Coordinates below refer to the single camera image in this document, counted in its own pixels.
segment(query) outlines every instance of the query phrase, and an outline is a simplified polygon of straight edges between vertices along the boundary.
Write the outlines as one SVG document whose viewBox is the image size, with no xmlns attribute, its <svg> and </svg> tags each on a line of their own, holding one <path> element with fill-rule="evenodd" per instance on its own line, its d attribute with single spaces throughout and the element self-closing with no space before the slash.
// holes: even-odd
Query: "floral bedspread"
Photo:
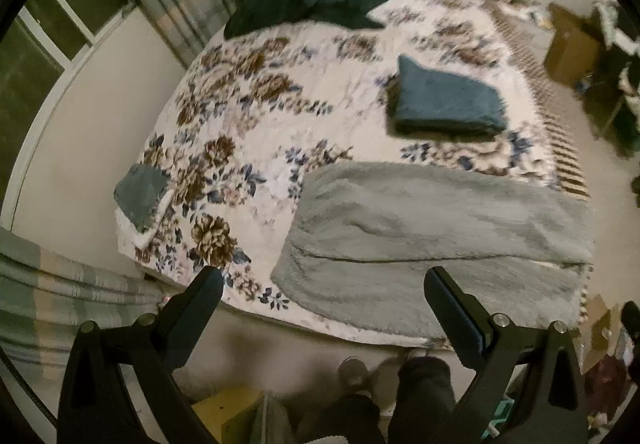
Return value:
<svg viewBox="0 0 640 444">
<path fill-rule="evenodd" d="M 158 118 L 140 162 L 167 172 L 174 202 L 144 250 L 121 252 L 178 284 L 210 264 L 223 300 L 245 312 L 347 340 L 433 344 L 356 329 L 302 309 L 270 280 L 307 172 L 343 161 L 437 164 L 555 186 L 532 91 L 483 0 L 389 0 L 386 29 L 304 22 L 228 42 L 193 62 Z M 498 89 L 508 130 L 484 142 L 396 135 L 388 110 L 399 54 Z"/>
</svg>

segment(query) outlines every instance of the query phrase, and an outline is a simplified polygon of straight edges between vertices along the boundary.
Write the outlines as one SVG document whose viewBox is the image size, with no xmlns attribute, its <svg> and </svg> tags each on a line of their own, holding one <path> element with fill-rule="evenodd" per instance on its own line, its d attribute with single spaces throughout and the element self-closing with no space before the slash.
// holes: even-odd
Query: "fuzzy gray-green blanket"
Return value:
<svg viewBox="0 0 640 444">
<path fill-rule="evenodd" d="M 272 280 L 312 312 L 439 340 L 425 272 L 442 265 L 489 313 L 575 326 L 591 262 L 586 202 L 504 177 L 345 163 L 305 177 Z"/>
</svg>

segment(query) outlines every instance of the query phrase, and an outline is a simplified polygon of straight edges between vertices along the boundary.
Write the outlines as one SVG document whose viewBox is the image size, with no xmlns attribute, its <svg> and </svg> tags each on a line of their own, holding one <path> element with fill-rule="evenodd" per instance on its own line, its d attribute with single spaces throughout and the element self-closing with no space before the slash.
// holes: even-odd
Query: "bed sheet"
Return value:
<svg viewBox="0 0 640 444">
<path fill-rule="evenodd" d="M 370 16 L 386 28 L 302 22 L 213 37 L 139 158 L 169 174 L 174 202 L 150 246 L 136 249 L 119 231 L 119 250 L 180 285 L 206 264 L 219 267 L 226 304 L 281 323 L 370 344 L 441 346 L 332 321 L 271 282 L 305 174 L 343 161 L 436 164 L 587 193 L 546 78 L 490 3 L 389 0 Z M 396 134 L 388 110 L 399 54 L 496 87 L 508 129 L 482 142 Z"/>
</svg>

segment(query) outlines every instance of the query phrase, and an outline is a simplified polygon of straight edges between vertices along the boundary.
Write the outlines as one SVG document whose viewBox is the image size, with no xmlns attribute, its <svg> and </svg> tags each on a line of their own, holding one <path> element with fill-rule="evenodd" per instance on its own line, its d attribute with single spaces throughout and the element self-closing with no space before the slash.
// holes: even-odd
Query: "folded teal towel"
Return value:
<svg viewBox="0 0 640 444">
<path fill-rule="evenodd" d="M 431 70 L 405 55 L 398 58 L 399 131 L 444 131 L 495 135 L 507 128 L 504 105 L 495 88 L 457 74 Z"/>
<path fill-rule="evenodd" d="M 155 166 L 136 163 L 113 190 L 113 198 L 140 232 L 148 228 L 169 179 Z"/>
</svg>

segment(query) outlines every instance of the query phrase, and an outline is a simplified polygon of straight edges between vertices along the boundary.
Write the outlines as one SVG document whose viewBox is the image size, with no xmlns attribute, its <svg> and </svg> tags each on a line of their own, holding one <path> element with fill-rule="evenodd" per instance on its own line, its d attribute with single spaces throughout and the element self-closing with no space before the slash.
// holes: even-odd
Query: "cardboard box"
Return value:
<svg viewBox="0 0 640 444">
<path fill-rule="evenodd" d="M 220 444 L 246 444 L 262 392 L 248 386 L 226 388 L 192 406 Z"/>
<path fill-rule="evenodd" d="M 593 71 L 604 45 L 584 31 L 584 18 L 557 4 L 550 4 L 549 10 L 556 36 L 546 55 L 545 68 L 551 79 L 573 86 Z"/>
<path fill-rule="evenodd" d="M 622 327 L 620 306 L 608 309 L 599 294 L 588 301 L 586 309 L 587 321 L 574 334 L 576 353 L 582 363 L 583 374 L 604 356 L 615 354 Z"/>
</svg>

